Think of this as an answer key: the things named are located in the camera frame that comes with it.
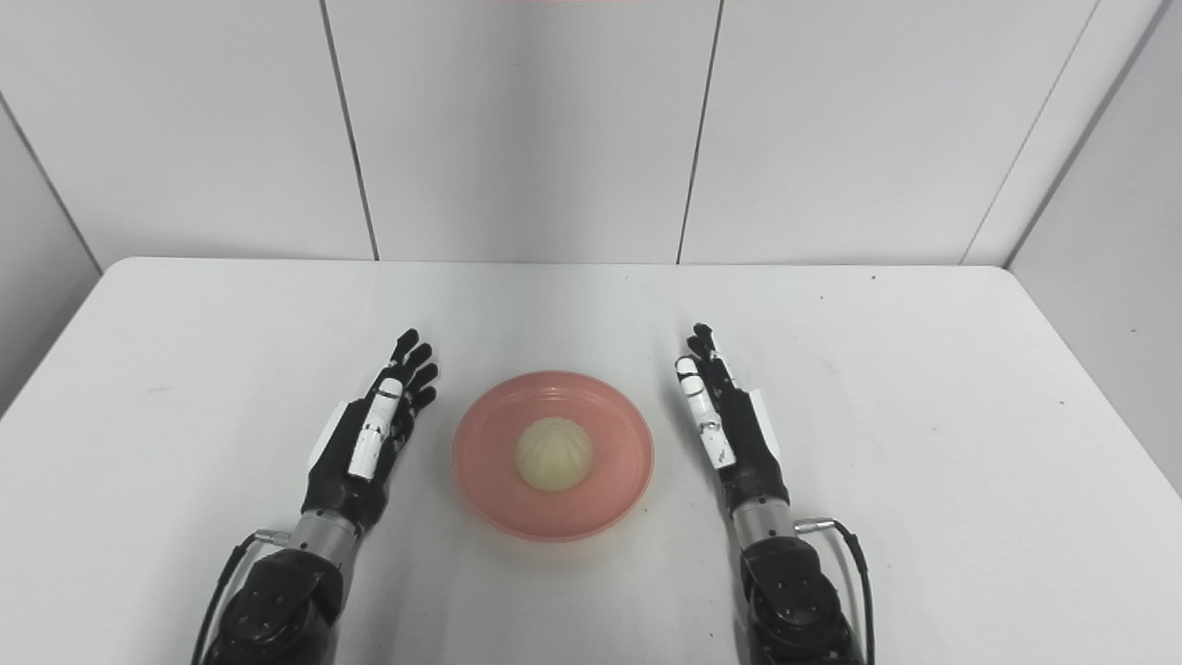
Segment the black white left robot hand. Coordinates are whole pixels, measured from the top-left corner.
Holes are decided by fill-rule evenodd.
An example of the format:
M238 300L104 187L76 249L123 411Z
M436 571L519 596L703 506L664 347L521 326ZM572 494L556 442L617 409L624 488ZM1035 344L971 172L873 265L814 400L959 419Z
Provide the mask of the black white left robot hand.
M439 365L418 330L405 330L366 392L331 413L309 459L303 511L331 511L369 532L385 511L392 468L418 413L439 392Z

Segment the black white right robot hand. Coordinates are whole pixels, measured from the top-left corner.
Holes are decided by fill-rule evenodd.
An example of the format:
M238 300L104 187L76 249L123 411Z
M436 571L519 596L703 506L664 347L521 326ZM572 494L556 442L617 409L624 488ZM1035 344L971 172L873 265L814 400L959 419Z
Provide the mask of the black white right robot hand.
M686 345L689 353L676 359L675 373L728 513L747 502L790 502L755 393L734 380L714 330L694 324Z

